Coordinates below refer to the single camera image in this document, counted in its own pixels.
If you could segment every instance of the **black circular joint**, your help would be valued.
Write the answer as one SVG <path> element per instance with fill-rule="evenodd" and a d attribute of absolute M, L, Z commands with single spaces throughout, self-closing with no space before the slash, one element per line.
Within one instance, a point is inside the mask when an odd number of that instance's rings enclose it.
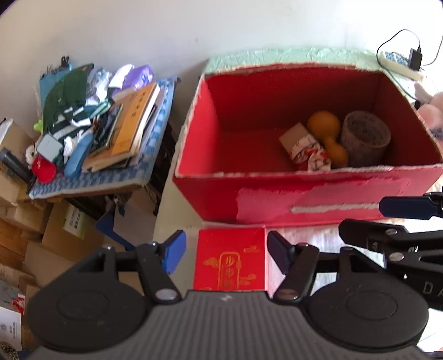
<path fill-rule="evenodd" d="M 29 326 L 44 346 L 77 353 L 122 342 L 141 326 L 147 311 L 144 298 L 130 286 L 89 274 L 51 283 L 28 309 Z"/>
<path fill-rule="evenodd" d="M 394 277 L 354 273 L 316 291 L 307 310 L 315 328 L 349 348 L 384 349 L 417 342 L 426 301 Z"/>

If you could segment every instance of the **stack of books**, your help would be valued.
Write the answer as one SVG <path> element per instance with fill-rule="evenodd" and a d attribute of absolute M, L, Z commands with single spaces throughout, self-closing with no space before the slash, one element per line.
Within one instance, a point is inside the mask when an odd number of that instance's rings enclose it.
<path fill-rule="evenodd" d="M 82 170 L 95 172 L 111 166 L 136 164 L 146 147 L 165 96 L 165 88 L 153 82 L 117 101 L 111 110 L 120 106 L 121 110 L 115 119 L 108 146 L 89 154 Z"/>

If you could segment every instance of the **purple package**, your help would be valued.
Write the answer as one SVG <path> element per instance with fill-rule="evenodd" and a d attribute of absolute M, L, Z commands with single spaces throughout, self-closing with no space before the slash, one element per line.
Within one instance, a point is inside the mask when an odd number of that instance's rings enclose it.
<path fill-rule="evenodd" d="M 122 90 L 127 88 L 133 88 L 135 90 L 139 90 L 142 87 L 148 85 L 152 78 L 154 77 L 154 73 L 149 65 L 143 65 L 140 67 L 136 67 L 132 69 L 128 75 L 125 76 L 123 81 Z"/>

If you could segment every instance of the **blue and white tablecloth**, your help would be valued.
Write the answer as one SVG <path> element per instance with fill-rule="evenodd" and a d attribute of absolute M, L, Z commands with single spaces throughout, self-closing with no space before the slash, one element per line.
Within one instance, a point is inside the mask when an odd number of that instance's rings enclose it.
<path fill-rule="evenodd" d="M 97 172 L 82 173 L 76 179 L 69 179 L 59 174 L 49 184 L 41 184 L 37 181 L 29 196 L 32 199 L 45 199 L 59 195 L 75 196 L 103 190 L 112 192 L 129 185 L 145 186 L 151 178 L 155 159 L 171 112 L 176 80 L 176 78 L 169 78 L 158 81 L 160 86 L 166 87 L 167 94 L 149 137 L 148 145 L 143 150 L 143 156 L 137 165 L 124 169 L 104 169 Z"/>

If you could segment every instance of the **power strip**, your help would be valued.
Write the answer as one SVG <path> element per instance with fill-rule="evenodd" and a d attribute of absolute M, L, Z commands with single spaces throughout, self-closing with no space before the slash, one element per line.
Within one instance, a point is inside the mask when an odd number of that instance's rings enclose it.
<path fill-rule="evenodd" d="M 396 53 L 381 51 L 378 59 L 385 68 L 392 70 L 397 74 L 406 76 L 415 81 L 422 81 L 425 78 L 423 73 L 408 68 L 408 62 Z"/>

